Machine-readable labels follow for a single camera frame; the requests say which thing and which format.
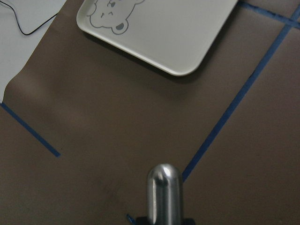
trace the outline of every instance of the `cartoon bear face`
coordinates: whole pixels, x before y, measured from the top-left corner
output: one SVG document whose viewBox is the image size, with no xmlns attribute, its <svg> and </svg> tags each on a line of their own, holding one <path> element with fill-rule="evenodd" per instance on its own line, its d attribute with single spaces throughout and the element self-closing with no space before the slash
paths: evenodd
<svg viewBox="0 0 300 225">
<path fill-rule="evenodd" d="M 145 0 L 96 0 L 90 15 L 95 28 L 110 28 L 114 34 L 123 34 L 128 29 L 128 17 L 136 4 Z"/>
</svg>

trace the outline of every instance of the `brown paper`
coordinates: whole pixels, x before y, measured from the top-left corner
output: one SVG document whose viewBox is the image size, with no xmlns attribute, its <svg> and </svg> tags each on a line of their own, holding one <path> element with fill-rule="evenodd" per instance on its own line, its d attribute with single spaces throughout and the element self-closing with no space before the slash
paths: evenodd
<svg viewBox="0 0 300 225">
<path fill-rule="evenodd" d="M 299 43 L 291 29 L 185 183 L 199 224 L 300 223 Z"/>
<path fill-rule="evenodd" d="M 61 157 L 25 146 L 15 160 L 26 170 L 13 175 L 23 179 L 7 188 L 23 210 L 6 209 L 2 224 L 123 225 L 127 213 L 145 216 L 149 169 L 184 170 L 283 26 L 238 7 L 201 66 L 177 78 L 83 33 L 75 20 L 81 3 L 66 2 L 7 86 L 4 103 Z M 199 192 L 184 193 L 195 209 L 205 207 Z M 185 215 L 197 223 L 205 215 L 196 212 Z"/>
</svg>

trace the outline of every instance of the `blue tape line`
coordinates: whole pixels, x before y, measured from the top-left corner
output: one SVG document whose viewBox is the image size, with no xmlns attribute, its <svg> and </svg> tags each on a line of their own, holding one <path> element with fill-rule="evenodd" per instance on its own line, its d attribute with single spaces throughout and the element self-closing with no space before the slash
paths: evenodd
<svg viewBox="0 0 300 225">
<path fill-rule="evenodd" d="M 135 219 L 133 219 L 129 214 L 126 214 L 126 217 L 132 225 L 136 225 Z"/>
<path fill-rule="evenodd" d="M 0 104 L 2 108 L 8 112 L 16 121 L 18 121 L 26 130 L 29 131 L 39 142 L 42 143 L 53 155 L 56 157 L 60 156 L 60 153 L 52 147 L 44 138 L 42 138 L 34 129 L 32 129 L 27 123 L 25 123 L 17 114 L 15 114 L 6 104 Z"/>
<path fill-rule="evenodd" d="M 292 15 L 292 19 L 295 20 L 300 16 L 300 5 L 296 9 L 296 11 Z M 220 120 L 217 122 L 213 130 L 210 132 L 208 137 L 205 139 L 204 143 L 201 145 L 199 150 L 196 152 L 192 160 L 189 162 L 187 167 L 182 173 L 182 179 L 185 181 L 188 176 L 191 174 L 192 170 L 196 167 L 197 163 L 199 160 L 202 158 L 204 153 L 207 151 L 211 143 L 214 141 L 218 133 L 221 131 L 222 127 L 224 124 L 228 121 L 229 117 L 232 115 L 233 111 L 237 108 L 241 100 L 244 98 L 246 93 L 249 91 L 251 88 L 252 84 L 254 81 L 257 79 L 259 74 L 262 72 L 263 68 L 267 65 L 275 51 L 278 49 L 288 32 L 290 31 L 291 26 L 285 25 L 279 35 L 276 37 L 275 41 L 272 43 L 262 60 L 259 62 L 257 67 L 255 68 L 254 72 L 252 75 L 247 79 L 246 83 L 243 85 L 243 87 L 240 89 L 238 94 L 235 96 L 231 104 L 228 106 Z"/>
<path fill-rule="evenodd" d="M 285 23 L 285 24 L 290 25 L 292 27 L 300 29 L 300 22 L 298 22 L 298 21 L 296 21 L 294 19 L 287 18 L 285 16 L 273 13 L 273 12 L 268 11 L 266 9 L 259 8 L 257 6 L 253 6 L 253 5 L 251 5 L 249 3 L 246 3 L 246 2 L 243 2 L 243 1 L 239 1 L 238 5 L 241 6 L 241 7 L 243 7 L 243 8 L 250 9 L 250 10 L 256 12 L 256 13 L 259 13 L 259 14 L 262 14 L 264 16 L 267 16 L 267 17 L 269 17 L 271 19 L 277 20 L 279 22 L 282 22 L 282 23 Z"/>
</svg>

